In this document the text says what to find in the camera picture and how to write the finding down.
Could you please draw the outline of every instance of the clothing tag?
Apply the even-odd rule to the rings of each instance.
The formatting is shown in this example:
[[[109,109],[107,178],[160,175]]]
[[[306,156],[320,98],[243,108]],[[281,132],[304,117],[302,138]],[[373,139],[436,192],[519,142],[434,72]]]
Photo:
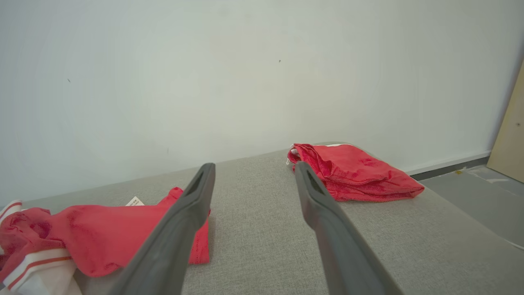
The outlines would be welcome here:
[[[142,203],[142,201],[140,201],[139,198],[137,198],[136,196],[131,199],[131,201],[129,201],[129,203],[127,203],[126,206],[145,206],[144,203]]]

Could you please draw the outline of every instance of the white fabric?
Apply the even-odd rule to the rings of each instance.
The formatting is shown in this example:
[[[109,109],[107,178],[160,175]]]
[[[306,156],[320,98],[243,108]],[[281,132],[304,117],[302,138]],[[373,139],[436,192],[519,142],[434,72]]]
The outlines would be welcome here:
[[[15,200],[0,211],[0,223],[10,214],[21,211]],[[27,254],[3,281],[0,295],[82,295],[73,273],[77,265],[66,249],[50,249]]]

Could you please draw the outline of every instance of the gray fabric surface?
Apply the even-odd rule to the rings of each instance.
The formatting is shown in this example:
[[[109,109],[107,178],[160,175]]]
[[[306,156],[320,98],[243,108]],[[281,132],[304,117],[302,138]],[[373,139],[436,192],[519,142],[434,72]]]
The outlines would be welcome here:
[[[302,219],[287,151],[216,166],[211,263],[189,266],[183,294],[327,294],[314,232]],[[78,204],[159,202],[197,168],[25,203],[58,212]],[[426,189],[412,200],[341,203],[406,294],[517,294],[524,254]],[[105,294],[119,272],[75,277],[84,295]]]

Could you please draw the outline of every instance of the crumpled red fabric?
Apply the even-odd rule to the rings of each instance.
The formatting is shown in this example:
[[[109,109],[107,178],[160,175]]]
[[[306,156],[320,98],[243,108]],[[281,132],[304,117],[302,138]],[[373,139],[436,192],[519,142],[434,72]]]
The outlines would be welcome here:
[[[0,281],[13,285],[22,277],[10,276],[11,273],[26,274],[31,267],[41,268],[46,263],[67,259],[73,259],[80,271],[90,277],[125,267],[182,192],[175,187],[154,206],[80,205],[54,215],[42,208],[21,211],[21,202],[12,202],[0,211]],[[62,252],[46,251],[54,249]],[[28,254],[36,261],[24,266],[22,261]],[[195,235],[189,263],[208,262],[206,221]]]
[[[424,186],[350,144],[294,144],[292,163],[307,162],[336,201],[388,202],[414,198]]]

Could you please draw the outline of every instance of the red stripe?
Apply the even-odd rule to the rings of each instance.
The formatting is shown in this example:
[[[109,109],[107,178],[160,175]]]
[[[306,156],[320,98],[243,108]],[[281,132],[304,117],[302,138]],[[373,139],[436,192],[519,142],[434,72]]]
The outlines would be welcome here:
[[[12,203],[7,209],[5,209],[5,211],[0,215],[0,219],[2,219],[2,217],[4,217],[4,214],[11,208],[13,208],[14,206],[21,206],[22,205],[22,202],[16,202],[16,203]]]
[[[42,264],[48,264],[48,263],[51,263],[51,262],[57,262],[57,261],[63,261],[63,260],[69,260],[69,259],[72,259],[71,256],[69,257],[58,257],[58,258],[50,258],[50,259],[45,259],[45,260],[40,260],[40,261],[35,261],[33,263],[30,263],[26,269],[24,270],[24,272],[22,272],[22,274],[20,276],[18,276],[18,278],[16,278],[16,280],[14,280],[11,284],[9,284],[9,286],[7,286],[7,288],[9,290],[11,290],[11,288],[16,284],[18,283],[19,280],[22,280],[22,278],[24,277],[24,275],[27,273],[27,271],[31,268],[31,267],[34,267],[34,266],[38,266],[38,265],[42,265]]]

